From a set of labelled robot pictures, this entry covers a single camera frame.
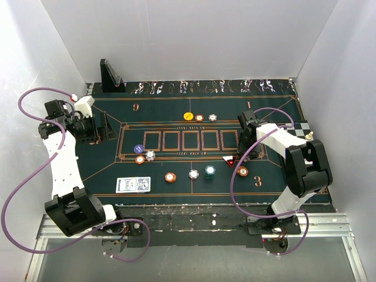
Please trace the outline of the orange chips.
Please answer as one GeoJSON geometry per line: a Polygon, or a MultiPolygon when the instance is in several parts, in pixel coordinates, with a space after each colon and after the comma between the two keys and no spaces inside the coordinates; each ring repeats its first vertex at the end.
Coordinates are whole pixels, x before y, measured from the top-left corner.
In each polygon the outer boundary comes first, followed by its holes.
{"type": "Polygon", "coordinates": [[[135,158],[135,162],[137,165],[141,165],[145,162],[145,157],[142,156],[142,155],[138,155],[136,158],[135,158]]]}
{"type": "Polygon", "coordinates": [[[241,177],[246,177],[248,175],[248,173],[249,173],[248,169],[244,166],[240,166],[237,169],[237,174],[241,177]]]}
{"type": "Polygon", "coordinates": [[[203,115],[196,115],[195,116],[195,121],[197,121],[197,122],[202,122],[203,119],[204,119],[203,115]]]}

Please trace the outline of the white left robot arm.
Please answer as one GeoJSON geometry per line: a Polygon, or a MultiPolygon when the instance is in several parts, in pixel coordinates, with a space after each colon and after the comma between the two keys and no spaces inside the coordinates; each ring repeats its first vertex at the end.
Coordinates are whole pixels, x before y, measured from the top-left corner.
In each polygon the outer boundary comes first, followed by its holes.
{"type": "Polygon", "coordinates": [[[69,111],[63,100],[45,103],[47,117],[39,124],[38,132],[53,158],[52,198],[45,203],[45,211],[68,237],[89,228],[103,226],[110,234],[118,235],[125,221],[116,215],[111,204],[103,205],[84,187],[78,168],[76,145],[96,144],[113,140],[117,134],[108,122],[106,112],[100,113],[100,126],[92,112],[94,98],[85,96],[69,111]]]}

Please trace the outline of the orange poker chip stack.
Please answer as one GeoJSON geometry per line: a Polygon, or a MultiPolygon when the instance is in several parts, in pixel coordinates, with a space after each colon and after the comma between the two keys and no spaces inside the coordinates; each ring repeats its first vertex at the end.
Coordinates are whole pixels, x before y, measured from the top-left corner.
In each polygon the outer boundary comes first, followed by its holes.
{"type": "Polygon", "coordinates": [[[164,179],[168,183],[173,183],[176,181],[176,175],[172,172],[168,172],[165,174],[164,179]]]}

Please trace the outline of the red triangular dealer button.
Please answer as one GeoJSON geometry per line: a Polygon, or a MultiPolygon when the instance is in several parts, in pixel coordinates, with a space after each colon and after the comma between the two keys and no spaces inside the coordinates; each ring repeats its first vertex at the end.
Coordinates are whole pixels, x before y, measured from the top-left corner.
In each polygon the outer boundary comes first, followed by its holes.
{"type": "Polygon", "coordinates": [[[230,168],[233,168],[235,165],[235,162],[237,160],[236,155],[230,155],[230,156],[223,156],[223,160],[228,164],[230,168]]]}

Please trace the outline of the purple small blind button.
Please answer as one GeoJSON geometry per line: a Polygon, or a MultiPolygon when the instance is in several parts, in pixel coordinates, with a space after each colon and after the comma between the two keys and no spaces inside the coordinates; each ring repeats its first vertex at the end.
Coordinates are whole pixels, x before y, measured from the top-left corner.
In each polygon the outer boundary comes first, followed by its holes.
{"type": "Polygon", "coordinates": [[[134,150],[134,152],[135,152],[136,154],[141,154],[141,153],[144,152],[145,149],[144,149],[144,146],[143,146],[143,145],[138,144],[138,145],[135,145],[135,146],[134,146],[133,150],[134,150]]]}

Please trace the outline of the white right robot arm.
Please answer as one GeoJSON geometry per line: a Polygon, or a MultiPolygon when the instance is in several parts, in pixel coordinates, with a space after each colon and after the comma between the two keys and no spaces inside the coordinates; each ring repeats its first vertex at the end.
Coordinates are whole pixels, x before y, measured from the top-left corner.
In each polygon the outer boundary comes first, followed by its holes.
{"type": "Polygon", "coordinates": [[[286,188],[269,205],[266,215],[252,214],[243,210],[234,198],[236,173],[233,173],[230,181],[231,200],[239,211],[266,221],[267,229],[277,234],[287,227],[287,219],[298,213],[308,199],[332,184],[333,176],[325,147],[319,140],[307,141],[288,133],[286,129],[292,127],[292,120],[288,125],[279,126],[257,118],[251,109],[238,115],[238,120],[243,131],[237,149],[240,160],[234,171],[239,171],[241,164],[251,157],[255,148],[264,144],[284,159],[286,188]]]}

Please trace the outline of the yellow big blind button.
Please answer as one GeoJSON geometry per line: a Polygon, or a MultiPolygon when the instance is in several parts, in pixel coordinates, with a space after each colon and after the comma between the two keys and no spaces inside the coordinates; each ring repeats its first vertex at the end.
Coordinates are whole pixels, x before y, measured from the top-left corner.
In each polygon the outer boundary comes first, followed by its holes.
{"type": "Polygon", "coordinates": [[[186,112],[183,115],[184,120],[192,120],[194,118],[194,114],[192,112],[186,112]]]}

